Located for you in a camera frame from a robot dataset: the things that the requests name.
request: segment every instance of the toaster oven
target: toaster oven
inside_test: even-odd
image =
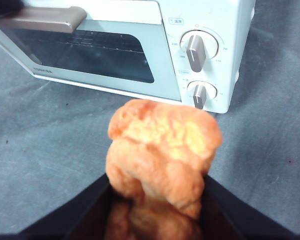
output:
[[[0,46],[38,79],[229,109],[255,0],[25,0]]]

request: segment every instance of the gray carpet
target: gray carpet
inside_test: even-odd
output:
[[[108,122],[130,97],[34,79],[0,49],[0,233],[16,233],[105,171]],[[257,0],[210,175],[300,234],[300,0]]]

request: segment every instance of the oven window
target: oven window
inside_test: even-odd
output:
[[[30,59],[43,66],[153,83],[137,38],[128,34],[76,30],[73,33],[1,27]]]

